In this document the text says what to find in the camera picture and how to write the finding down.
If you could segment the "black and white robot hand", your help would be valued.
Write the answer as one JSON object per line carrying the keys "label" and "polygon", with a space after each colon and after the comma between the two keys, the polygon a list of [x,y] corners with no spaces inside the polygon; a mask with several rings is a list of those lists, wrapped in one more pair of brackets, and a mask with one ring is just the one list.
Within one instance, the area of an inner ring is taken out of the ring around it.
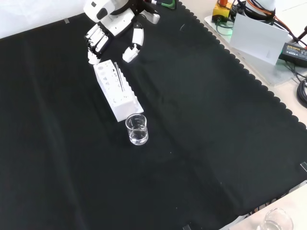
{"label": "black and white robot hand", "polygon": [[124,51],[122,59],[130,63],[140,52],[144,42],[144,30],[137,19],[141,15],[152,24],[157,24],[160,15],[143,0],[88,0],[84,13],[95,25],[85,35],[88,62],[100,62],[104,50],[112,39],[133,27],[131,45]]}

